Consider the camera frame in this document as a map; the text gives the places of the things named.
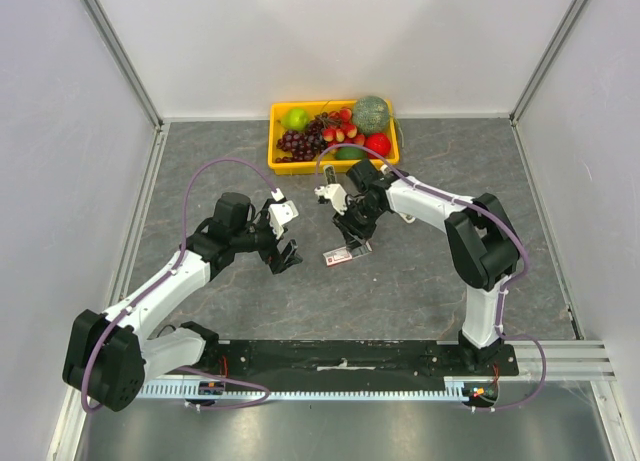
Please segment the red white staple box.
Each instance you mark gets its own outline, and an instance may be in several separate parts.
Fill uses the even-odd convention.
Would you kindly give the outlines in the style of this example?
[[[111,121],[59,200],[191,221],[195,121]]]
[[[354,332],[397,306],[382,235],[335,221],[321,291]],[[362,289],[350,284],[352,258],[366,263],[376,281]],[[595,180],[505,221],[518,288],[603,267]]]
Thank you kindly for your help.
[[[348,248],[346,246],[327,251],[323,254],[327,267],[337,266],[346,262],[353,261],[359,257],[366,256],[372,252],[369,242],[356,248]]]

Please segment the green white stapler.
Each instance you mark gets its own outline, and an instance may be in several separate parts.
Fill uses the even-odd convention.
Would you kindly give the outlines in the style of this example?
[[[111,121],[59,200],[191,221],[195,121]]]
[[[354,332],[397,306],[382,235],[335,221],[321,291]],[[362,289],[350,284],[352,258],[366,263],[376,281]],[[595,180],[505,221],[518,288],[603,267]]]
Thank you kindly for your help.
[[[337,188],[339,186],[339,181],[337,177],[337,173],[335,167],[331,164],[328,164],[323,167],[323,175],[325,180],[324,187],[327,190],[331,190]]]

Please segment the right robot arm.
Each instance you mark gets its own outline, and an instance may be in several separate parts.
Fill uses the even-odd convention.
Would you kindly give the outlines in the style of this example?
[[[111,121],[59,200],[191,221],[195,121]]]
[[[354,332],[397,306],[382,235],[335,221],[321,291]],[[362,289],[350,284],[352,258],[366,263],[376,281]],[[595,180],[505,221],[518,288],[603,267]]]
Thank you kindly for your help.
[[[455,195],[420,182],[390,166],[376,168],[363,159],[347,172],[356,194],[333,179],[317,189],[334,209],[333,223],[350,253],[366,249],[385,213],[406,222],[423,222],[447,240],[454,269],[466,286],[466,314],[458,340],[427,349],[434,374],[515,376],[514,347],[503,327],[510,284],[529,268],[528,254],[499,199]]]

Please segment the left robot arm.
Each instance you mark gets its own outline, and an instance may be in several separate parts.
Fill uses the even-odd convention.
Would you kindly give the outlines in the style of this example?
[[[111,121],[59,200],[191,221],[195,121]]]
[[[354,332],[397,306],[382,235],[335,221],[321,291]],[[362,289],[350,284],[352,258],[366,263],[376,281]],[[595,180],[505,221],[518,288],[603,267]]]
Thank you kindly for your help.
[[[101,313],[86,309],[74,320],[63,381],[114,411],[127,407],[143,385],[184,366],[198,374],[223,370],[219,336],[189,321],[154,337],[160,323],[187,297],[206,286],[235,257],[256,253],[272,273],[301,262],[295,241],[279,245],[295,204],[274,193],[257,209],[249,197],[227,192],[168,264],[134,293]]]

